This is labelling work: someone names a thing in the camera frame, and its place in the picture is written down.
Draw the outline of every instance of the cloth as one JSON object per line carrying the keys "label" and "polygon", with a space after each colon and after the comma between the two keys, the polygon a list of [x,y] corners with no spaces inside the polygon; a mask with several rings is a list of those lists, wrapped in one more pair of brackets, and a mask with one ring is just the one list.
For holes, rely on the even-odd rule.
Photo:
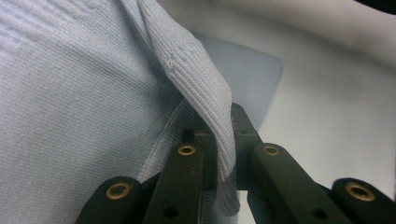
{"label": "cloth", "polygon": [[157,174],[194,110],[237,212],[231,91],[155,1],[0,3],[0,223],[72,223],[105,180]]}

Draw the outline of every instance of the light blue fabric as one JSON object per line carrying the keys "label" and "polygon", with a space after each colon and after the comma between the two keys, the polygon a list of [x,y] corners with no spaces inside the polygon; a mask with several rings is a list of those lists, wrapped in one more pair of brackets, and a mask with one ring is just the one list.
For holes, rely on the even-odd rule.
{"label": "light blue fabric", "polygon": [[0,60],[0,223],[72,223],[105,180],[157,174],[193,109],[237,212],[230,89],[155,1],[1,0]]}

